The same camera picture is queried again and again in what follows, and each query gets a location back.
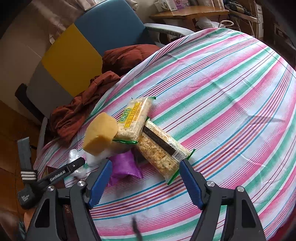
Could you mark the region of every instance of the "purple plastic wrapper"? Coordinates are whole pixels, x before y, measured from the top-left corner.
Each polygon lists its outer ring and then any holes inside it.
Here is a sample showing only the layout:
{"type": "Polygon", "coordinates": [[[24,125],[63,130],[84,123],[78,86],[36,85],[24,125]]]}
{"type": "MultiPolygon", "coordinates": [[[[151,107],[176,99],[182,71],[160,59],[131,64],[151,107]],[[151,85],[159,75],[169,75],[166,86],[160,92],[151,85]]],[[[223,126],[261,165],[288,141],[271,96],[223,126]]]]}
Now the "purple plastic wrapper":
{"type": "Polygon", "coordinates": [[[182,9],[189,6],[188,0],[174,0],[177,9],[182,9]]]}
{"type": "Polygon", "coordinates": [[[120,179],[128,175],[139,179],[143,178],[143,174],[138,168],[131,150],[112,156],[109,160],[112,162],[112,174],[107,185],[108,187],[114,186],[120,179]]]}

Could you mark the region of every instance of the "brown cloth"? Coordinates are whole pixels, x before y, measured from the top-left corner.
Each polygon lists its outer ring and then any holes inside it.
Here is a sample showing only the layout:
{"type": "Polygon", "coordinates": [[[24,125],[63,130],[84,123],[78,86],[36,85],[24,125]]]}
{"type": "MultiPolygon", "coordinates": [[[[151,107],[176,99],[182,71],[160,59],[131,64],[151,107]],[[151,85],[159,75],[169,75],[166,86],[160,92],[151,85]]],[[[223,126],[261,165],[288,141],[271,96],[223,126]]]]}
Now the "brown cloth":
{"type": "Polygon", "coordinates": [[[123,76],[159,49],[156,45],[141,44],[107,50],[103,56],[102,73],[113,71],[123,76]]]}
{"type": "Polygon", "coordinates": [[[69,105],[56,108],[49,126],[61,144],[68,144],[83,125],[100,98],[139,63],[160,48],[155,45],[133,45],[108,50],[103,56],[102,75],[91,79],[87,90],[77,95],[69,105]]]}

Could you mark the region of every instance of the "barcode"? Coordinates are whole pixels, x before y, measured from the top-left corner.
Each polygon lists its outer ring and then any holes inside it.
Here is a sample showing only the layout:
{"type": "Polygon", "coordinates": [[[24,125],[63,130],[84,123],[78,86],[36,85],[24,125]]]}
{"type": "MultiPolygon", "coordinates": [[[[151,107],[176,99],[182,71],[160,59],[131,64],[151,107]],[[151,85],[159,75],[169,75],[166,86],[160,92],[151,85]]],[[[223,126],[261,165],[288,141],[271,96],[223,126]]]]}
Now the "barcode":
{"type": "Polygon", "coordinates": [[[172,157],[175,158],[177,161],[182,161],[185,158],[185,156],[178,151],[175,151],[172,157]]]}

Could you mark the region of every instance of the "wooden floor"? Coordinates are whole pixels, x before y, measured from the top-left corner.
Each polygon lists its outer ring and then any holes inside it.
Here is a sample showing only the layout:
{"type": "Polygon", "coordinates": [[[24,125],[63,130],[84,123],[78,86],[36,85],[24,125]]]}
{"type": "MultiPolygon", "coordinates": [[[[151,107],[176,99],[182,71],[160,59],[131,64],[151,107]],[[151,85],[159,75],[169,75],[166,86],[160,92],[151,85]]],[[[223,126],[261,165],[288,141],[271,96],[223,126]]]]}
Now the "wooden floor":
{"type": "MultiPolygon", "coordinates": [[[[37,146],[40,127],[9,108],[0,101],[0,207],[11,213],[23,214],[24,210],[17,201],[17,192],[23,188],[20,178],[20,165],[17,140],[30,137],[30,145],[37,146]]],[[[36,151],[32,149],[32,163],[36,151]]]]}

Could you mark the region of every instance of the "wall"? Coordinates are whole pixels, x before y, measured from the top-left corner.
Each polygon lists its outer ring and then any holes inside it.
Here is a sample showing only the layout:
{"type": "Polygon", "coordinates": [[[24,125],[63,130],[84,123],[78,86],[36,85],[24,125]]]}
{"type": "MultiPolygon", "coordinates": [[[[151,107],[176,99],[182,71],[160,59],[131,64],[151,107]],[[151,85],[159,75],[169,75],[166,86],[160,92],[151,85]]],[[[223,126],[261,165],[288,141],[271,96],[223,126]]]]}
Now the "wall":
{"type": "Polygon", "coordinates": [[[0,100],[23,116],[37,119],[14,96],[21,83],[29,80],[49,47],[49,37],[35,21],[36,12],[25,8],[0,40],[0,100]]]}
{"type": "Polygon", "coordinates": [[[153,21],[149,18],[151,14],[157,13],[156,6],[154,2],[157,0],[135,0],[138,2],[137,15],[141,19],[143,23],[153,23],[153,21]]]}

